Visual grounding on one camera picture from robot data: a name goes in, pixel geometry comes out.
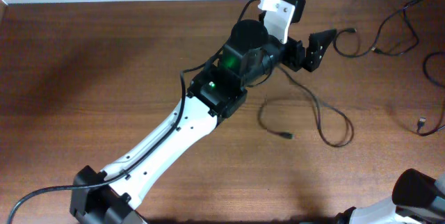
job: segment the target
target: wood grain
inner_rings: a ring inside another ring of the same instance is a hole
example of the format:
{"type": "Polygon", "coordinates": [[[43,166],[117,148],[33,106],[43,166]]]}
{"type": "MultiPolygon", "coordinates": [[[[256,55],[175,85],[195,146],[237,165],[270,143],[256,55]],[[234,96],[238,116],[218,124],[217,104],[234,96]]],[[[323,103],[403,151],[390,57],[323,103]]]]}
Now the wood grain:
{"type": "MultiPolygon", "coordinates": [[[[290,36],[307,46],[310,33],[354,26],[361,49],[378,25],[408,0],[307,0],[290,36]]],[[[70,184],[85,165],[100,170],[155,128],[179,101],[179,71],[205,61],[227,39],[245,1],[63,3],[10,5],[0,28],[0,222],[26,193],[70,184]]],[[[247,102],[187,150],[138,208],[147,218],[269,221],[333,216],[391,194],[398,176],[416,168],[445,172],[444,133],[412,134],[420,116],[432,128],[445,91],[423,76],[423,57],[444,50],[445,0],[409,10],[421,39],[410,53],[347,59],[330,47],[320,68],[293,76],[353,121],[351,145],[323,144],[311,104],[276,71],[249,90],[247,102]],[[296,134],[267,134],[256,121],[264,98],[278,99],[265,121],[296,134]]],[[[254,17],[252,8],[247,16],[254,17]]],[[[409,31],[399,17],[378,45],[389,49],[409,31]]],[[[339,40],[355,51],[357,38],[339,40]]],[[[443,78],[445,60],[429,65],[443,78]]],[[[323,110],[332,140],[345,130],[323,110]]],[[[26,203],[15,223],[76,223],[70,193],[26,203]]]]}

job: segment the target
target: white plastic part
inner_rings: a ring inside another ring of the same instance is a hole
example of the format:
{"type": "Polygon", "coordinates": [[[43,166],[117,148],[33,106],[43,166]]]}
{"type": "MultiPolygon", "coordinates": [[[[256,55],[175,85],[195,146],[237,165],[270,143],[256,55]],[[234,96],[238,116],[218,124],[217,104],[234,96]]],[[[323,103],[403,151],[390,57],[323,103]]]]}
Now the white plastic part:
{"type": "Polygon", "coordinates": [[[260,0],[258,8],[267,11],[264,26],[268,33],[286,44],[295,6],[283,0],[260,0]]]}
{"type": "Polygon", "coordinates": [[[402,217],[396,214],[396,206],[388,197],[369,207],[359,208],[353,211],[349,220],[350,224],[386,224],[386,223],[413,223],[421,224],[410,217],[402,217]]]}
{"type": "MultiPolygon", "coordinates": [[[[107,165],[103,171],[110,179],[135,163],[141,156],[164,136],[177,118],[180,103],[174,111],[134,149],[120,157],[117,161],[107,165]]],[[[192,144],[212,132],[217,123],[216,116],[209,115],[209,107],[198,98],[186,97],[184,113],[179,127],[164,140],[139,166],[130,173],[129,178],[122,178],[110,184],[118,194],[128,193],[131,197],[129,206],[136,209],[155,181],[178,159],[192,144]]]]}

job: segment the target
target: black plastic part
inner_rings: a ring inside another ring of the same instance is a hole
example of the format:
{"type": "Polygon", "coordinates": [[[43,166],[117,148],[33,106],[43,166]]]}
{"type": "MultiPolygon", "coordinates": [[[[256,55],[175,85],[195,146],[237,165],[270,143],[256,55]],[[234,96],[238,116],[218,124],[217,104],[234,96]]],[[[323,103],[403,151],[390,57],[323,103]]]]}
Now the black plastic part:
{"type": "MultiPolygon", "coordinates": [[[[104,181],[105,173],[96,173],[90,166],[83,168],[74,178],[74,185],[96,184],[104,181]]],[[[127,203],[128,194],[119,197],[110,186],[98,189],[74,190],[70,213],[80,224],[139,224],[138,213],[127,203]]]]}
{"type": "Polygon", "coordinates": [[[292,71],[297,72],[301,69],[304,60],[305,48],[303,47],[302,41],[296,41],[288,37],[286,42],[286,53],[283,57],[282,63],[292,71]]]}
{"type": "Polygon", "coordinates": [[[338,213],[334,218],[334,224],[349,224],[354,210],[356,210],[356,207],[351,207],[343,213],[338,213]]]}
{"type": "Polygon", "coordinates": [[[392,201],[401,216],[416,216],[431,223],[445,221],[445,195],[435,180],[415,169],[406,170],[397,180],[392,201]]]}
{"type": "Polygon", "coordinates": [[[239,81],[231,74],[230,70],[212,65],[197,74],[187,90],[187,96],[196,96],[210,108],[211,115],[218,116],[218,124],[232,116],[247,96],[247,90],[235,85],[239,81]]]}
{"type": "Polygon", "coordinates": [[[243,76],[252,67],[261,63],[260,48],[268,42],[266,27],[253,19],[244,19],[235,24],[230,38],[224,44],[220,64],[243,76]]]}
{"type": "Polygon", "coordinates": [[[280,132],[278,135],[289,140],[293,139],[293,134],[289,132],[280,132]]]}
{"type": "Polygon", "coordinates": [[[320,66],[326,49],[334,40],[337,34],[336,29],[326,30],[320,33],[312,33],[309,36],[309,46],[306,49],[306,59],[302,67],[309,72],[313,72],[320,66]]]}
{"type": "Polygon", "coordinates": [[[285,47],[274,36],[269,36],[268,42],[262,46],[258,53],[259,63],[251,65],[247,72],[240,77],[241,85],[246,86],[256,82],[256,80],[269,74],[272,69],[281,63],[285,47]]]}
{"type": "Polygon", "coordinates": [[[259,15],[258,15],[258,20],[261,22],[261,23],[263,23],[264,22],[264,17],[266,16],[266,11],[263,11],[263,12],[261,12],[259,15]]]}
{"type": "Polygon", "coordinates": [[[293,17],[291,23],[296,23],[301,20],[303,10],[305,9],[306,0],[283,0],[295,6],[295,12],[293,12],[293,17]]]}

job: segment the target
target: black wire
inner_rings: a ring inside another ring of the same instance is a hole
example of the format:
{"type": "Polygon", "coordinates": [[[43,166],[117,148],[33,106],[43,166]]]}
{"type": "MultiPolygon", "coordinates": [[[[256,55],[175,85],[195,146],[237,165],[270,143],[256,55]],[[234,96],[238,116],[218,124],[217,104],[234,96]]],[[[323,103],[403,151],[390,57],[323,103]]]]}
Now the black wire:
{"type": "Polygon", "coordinates": [[[259,85],[263,84],[264,82],[266,82],[267,80],[269,80],[270,76],[272,76],[272,73],[273,73],[272,58],[270,57],[270,55],[267,55],[267,57],[269,57],[269,65],[270,66],[269,66],[269,73],[267,74],[266,78],[264,78],[264,80],[260,81],[259,83],[256,83],[255,85],[247,85],[248,88],[254,88],[256,86],[259,86],[259,85]]]}
{"type": "MultiPolygon", "coordinates": [[[[248,9],[248,6],[254,2],[254,1],[258,1],[258,0],[249,0],[246,5],[244,6],[243,11],[240,14],[240,17],[238,18],[238,22],[241,21],[241,19],[244,16],[244,13],[246,12],[246,10],[248,9]]],[[[219,53],[223,50],[223,47],[221,47],[208,61],[206,61],[205,63],[191,68],[191,69],[187,69],[187,70],[183,70],[180,72],[179,77],[181,79],[181,106],[179,107],[179,112],[178,112],[178,116],[177,119],[175,120],[175,122],[173,123],[172,127],[168,130],[167,133],[164,134],[164,136],[162,136],[161,139],[159,139],[159,141],[154,144],[153,147],[151,147],[141,158],[139,158],[134,164],[132,164],[131,166],[129,166],[126,170],[122,171],[119,175],[108,179],[104,182],[98,183],[98,184],[86,184],[86,185],[65,185],[65,186],[50,186],[50,187],[46,187],[43,189],[38,189],[35,190],[27,195],[25,195],[23,198],[21,198],[15,205],[14,207],[11,209],[9,216],[8,216],[8,220],[6,221],[7,224],[12,224],[13,223],[13,219],[14,219],[14,215],[17,213],[17,210],[20,208],[20,206],[22,206],[27,200],[31,199],[32,197],[35,197],[37,195],[43,194],[43,193],[49,193],[49,192],[54,192],[54,191],[67,191],[67,190],[79,190],[79,189],[95,189],[95,188],[99,188],[101,186],[106,186],[109,185],[113,182],[118,181],[119,179],[122,179],[124,176],[127,176],[128,173],[130,173],[135,167],[137,167],[138,165],[140,165],[151,153],[153,153],[153,151],[164,142],[165,139],[167,139],[171,133],[177,128],[179,122],[181,121],[182,118],[182,114],[184,113],[184,107],[185,107],[185,101],[186,101],[186,83],[184,81],[184,74],[187,72],[192,72],[192,71],[196,71],[198,69],[201,69],[203,67],[208,68],[217,58],[219,53]]]]}
{"type": "Polygon", "coordinates": [[[423,1],[423,0],[412,0],[412,1],[409,1],[409,2],[407,2],[407,3],[403,6],[403,8],[397,10],[396,12],[394,12],[394,13],[392,13],[390,16],[388,16],[385,20],[383,20],[383,22],[381,23],[381,25],[380,25],[379,28],[378,28],[377,35],[375,36],[375,39],[374,39],[373,44],[372,44],[372,45],[371,45],[365,52],[363,52],[363,53],[361,53],[361,54],[345,54],[345,53],[343,53],[342,51],[340,51],[340,50],[338,49],[338,47],[337,47],[337,40],[338,40],[339,36],[340,36],[342,33],[356,33],[356,32],[357,32],[357,29],[353,29],[353,28],[344,29],[344,30],[341,30],[340,32],[337,33],[337,35],[335,36],[334,40],[332,41],[332,45],[334,46],[335,51],[336,51],[338,54],[340,54],[341,56],[348,57],[348,58],[357,58],[357,57],[361,57],[361,56],[367,55],[370,51],[373,51],[373,52],[375,52],[376,54],[382,54],[382,55],[385,55],[385,56],[400,56],[400,55],[402,55],[402,54],[406,54],[407,52],[409,52],[410,50],[412,50],[413,48],[415,48],[415,47],[419,44],[419,42],[420,42],[420,39],[419,39],[419,37],[417,36],[416,31],[415,31],[414,28],[412,27],[412,25],[411,25],[411,23],[410,23],[410,21],[409,21],[409,19],[408,19],[408,16],[406,15],[406,10],[407,10],[407,8],[409,8],[410,6],[416,5],[416,4],[418,4],[419,2],[421,2],[421,1],[423,1]],[[385,23],[387,23],[392,17],[396,16],[396,15],[399,14],[399,13],[402,13],[402,14],[403,14],[403,21],[406,23],[407,27],[410,29],[412,35],[413,35],[414,38],[416,39],[416,42],[415,42],[412,46],[408,47],[407,49],[405,49],[405,50],[403,50],[403,51],[401,51],[401,52],[392,54],[392,53],[389,53],[389,52],[386,52],[386,51],[383,51],[383,50],[377,48],[376,45],[377,45],[378,38],[380,37],[380,33],[381,33],[382,28],[383,28],[383,26],[385,25],[385,23]]]}
{"type": "MultiPolygon", "coordinates": [[[[281,71],[283,71],[283,73],[287,76],[287,78],[295,85],[297,85],[298,87],[300,87],[301,89],[303,89],[308,95],[310,95],[310,97],[312,98],[312,100],[315,103],[315,107],[316,107],[316,126],[317,126],[317,130],[318,130],[318,134],[320,135],[321,139],[323,140],[323,142],[326,145],[329,145],[330,147],[344,147],[346,145],[348,145],[349,143],[351,143],[354,139],[354,125],[351,122],[351,120],[348,118],[348,116],[346,116],[343,112],[341,112],[339,109],[336,109],[335,107],[329,105],[327,102],[324,102],[322,100],[320,100],[319,98],[317,98],[317,96],[315,96],[315,94],[308,88],[306,88],[304,85],[302,85],[301,83],[297,82],[285,69],[283,69],[280,66],[277,66],[278,69],[280,69],[281,71]],[[338,113],[339,115],[341,115],[345,121],[346,121],[346,133],[348,133],[349,129],[350,129],[350,138],[342,144],[334,144],[331,143],[330,141],[328,141],[325,137],[325,134],[323,133],[323,129],[321,127],[321,105],[333,110],[334,112],[338,113]]],[[[258,121],[260,126],[265,129],[266,131],[272,133],[272,134],[276,134],[278,136],[281,137],[285,137],[285,138],[289,138],[292,136],[292,134],[288,133],[288,132],[280,132],[280,131],[274,131],[271,130],[269,128],[267,128],[267,126],[262,122],[261,117],[262,117],[262,113],[263,113],[263,109],[264,107],[267,105],[267,101],[265,101],[263,103],[263,105],[261,105],[259,113],[258,113],[258,121]]]]}
{"type": "Polygon", "coordinates": [[[437,51],[431,54],[428,54],[424,60],[423,60],[423,64],[422,64],[422,70],[423,70],[423,74],[425,75],[425,77],[431,81],[431,83],[435,84],[436,86],[440,87],[440,88],[445,88],[445,83],[440,83],[439,81],[433,79],[430,74],[428,74],[428,70],[426,68],[426,64],[428,63],[428,61],[431,59],[431,57],[433,56],[438,56],[438,55],[442,55],[445,56],[445,51],[437,51]]]}
{"type": "Polygon", "coordinates": [[[246,10],[248,9],[249,5],[250,5],[252,2],[255,2],[255,1],[259,1],[259,0],[249,0],[249,1],[244,5],[243,11],[241,11],[241,14],[239,15],[239,18],[238,18],[238,20],[236,21],[237,23],[240,22],[241,19],[243,19],[244,13],[245,13],[246,10]]]}
{"type": "MultiPolygon", "coordinates": [[[[423,70],[423,74],[425,75],[426,79],[429,80],[432,84],[434,84],[435,86],[439,87],[439,88],[445,88],[445,83],[441,83],[439,81],[437,81],[436,79],[432,78],[430,76],[430,74],[428,73],[428,69],[426,67],[426,65],[428,64],[428,61],[431,59],[431,57],[433,56],[445,56],[445,51],[437,51],[431,54],[428,54],[424,60],[423,60],[423,64],[422,64],[422,70],[423,70]]],[[[442,125],[443,121],[445,118],[445,100],[442,104],[442,112],[440,113],[440,118],[439,121],[437,122],[436,126],[434,129],[421,133],[420,129],[422,128],[423,125],[417,127],[417,135],[419,136],[429,136],[431,134],[435,134],[436,132],[445,129],[445,125],[442,125]]]]}

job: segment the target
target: robotic arm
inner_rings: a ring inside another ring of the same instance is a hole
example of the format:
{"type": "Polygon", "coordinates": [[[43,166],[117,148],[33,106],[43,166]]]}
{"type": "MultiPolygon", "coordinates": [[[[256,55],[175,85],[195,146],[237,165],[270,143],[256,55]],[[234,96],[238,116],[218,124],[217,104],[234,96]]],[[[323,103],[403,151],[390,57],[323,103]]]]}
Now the robotic arm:
{"type": "Polygon", "coordinates": [[[301,41],[288,36],[290,25],[300,21],[305,0],[260,0],[258,7],[263,10],[259,20],[238,20],[222,54],[203,65],[184,102],[181,100],[152,133],[99,173],[86,166],[76,175],[74,185],[113,180],[106,186],[72,192],[70,213],[80,224],[145,223],[135,209],[155,181],[244,103],[246,88],[259,77],[270,75],[280,63],[295,72],[302,67],[312,72],[320,65],[335,29],[311,34],[306,53],[301,41]]]}

